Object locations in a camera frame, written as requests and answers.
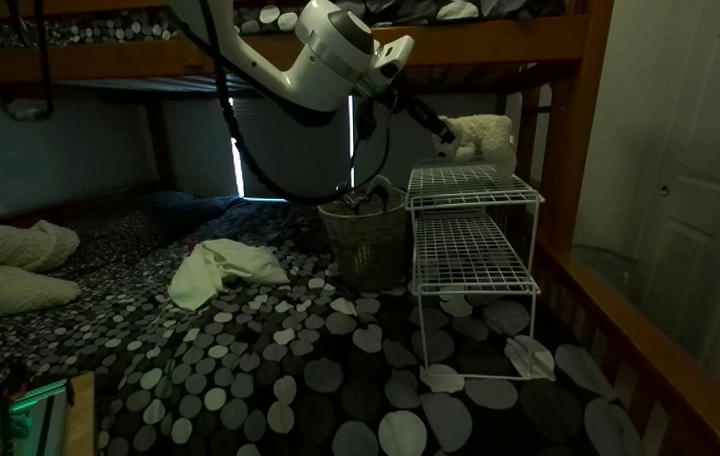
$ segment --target wire shelf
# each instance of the wire shelf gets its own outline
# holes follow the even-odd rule
[[[417,293],[540,293],[488,212],[442,211],[417,224]]]
[[[409,207],[529,206],[542,196],[518,175],[511,186],[498,179],[496,164],[417,168],[409,179]]]

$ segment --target wooden bed frame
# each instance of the wooden bed frame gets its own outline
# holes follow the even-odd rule
[[[163,0],[61,0],[49,15],[160,7]],[[594,350],[631,411],[649,454],[720,454],[720,384],[673,339],[649,324],[634,303],[572,259],[592,120],[612,23],[612,0],[572,0],[568,15],[539,21],[488,21],[436,28],[380,28],[389,41],[417,37],[409,73],[426,88],[488,88],[522,94],[520,175],[532,170],[540,84],[554,87],[550,131],[539,183],[548,197],[540,218],[536,273],[546,303]],[[255,35],[252,42],[279,66],[298,54],[289,35]],[[212,60],[188,41],[76,45],[52,50],[57,80],[86,79],[185,79],[212,75]],[[4,87],[39,80],[34,50],[0,50]]]

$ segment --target basket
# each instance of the basket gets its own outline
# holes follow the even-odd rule
[[[390,192],[389,207],[361,206],[361,212],[354,212],[338,201],[317,211],[327,229],[340,277],[350,286],[380,292],[406,281],[412,229],[403,189]]]

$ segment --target towel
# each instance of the towel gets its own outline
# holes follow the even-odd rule
[[[39,272],[58,268],[76,248],[80,235],[49,221],[0,225],[0,317],[75,302],[80,284]]]
[[[223,281],[245,279],[256,284],[289,284],[279,259],[270,248],[217,239],[198,243],[169,286],[171,298],[182,308],[201,308]]]

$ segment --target cord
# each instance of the cord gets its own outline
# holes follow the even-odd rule
[[[256,161],[256,158],[252,154],[246,139],[245,139],[245,131],[238,127],[238,120],[237,120],[237,111],[232,107],[232,88],[228,88],[228,79],[227,79],[227,70],[223,70],[223,54],[221,54],[221,45],[218,45],[218,34],[217,34],[217,23],[213,23],[213,12],[212,12],[212,6],[208,0],[201,0],[201,12],[204,12],[204,21],[207,21],[207,34],[208,34],[208,41],[212,41],[212,50],[213,50],[213,70],[217,70],[217,94],[218,94],[218,103],[223,110],[223,120],[232,130],[232,136],[238,146],[238,153],[245,154],[245,159],[248,161],[252,173],[260,177],[262,186],[267,186],[271,192],[286,197],[289,202],[305,202],[305,206],[322,206],[322,202],[333,202],[349,192],[354,192],[350,186],[340,186],[336,192],[331,196],[317,196],[317,197],[311,197],[311,196],[300,196],[300,192],[291,192],[286,187],[283,187],[278,179],[271,179],[262,164]],[[365,177],[359,187],[369,186],[389,161],[389,146],[390,146],[390,121],[389,121],[389,134],[387,134],[387,149],[383,149],[383,158],[375,168],[375,173],[370,177]]]
[[[42,70],[42,84],[43,84],[43,103],[46,107],[30,107],[30,110],[13,110],[10,101],[4,94],[0,87],[0,110],[6,116],[15,121],[43,121],[53,116],[53,75],[52,75],[52,54],[49,54],[49,28],[46,28],[46,3],[35,0],[34,3],[34,15],[35,15],[35,47],[39,47],[39,70]]]

